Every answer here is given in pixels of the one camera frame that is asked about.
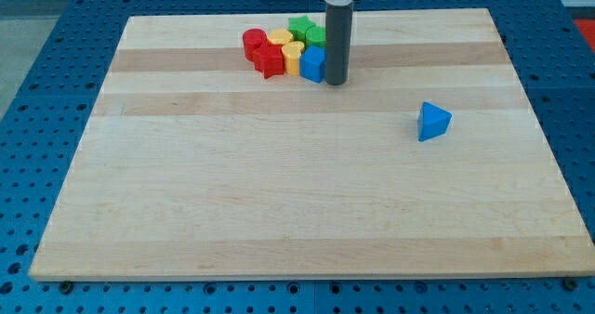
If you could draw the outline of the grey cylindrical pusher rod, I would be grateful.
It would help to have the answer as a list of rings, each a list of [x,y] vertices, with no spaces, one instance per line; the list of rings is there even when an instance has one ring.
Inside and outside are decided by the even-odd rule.
[[[343,85],[348,79],[352,15],[353,3],[326,5],[325,80],[330,85]]]

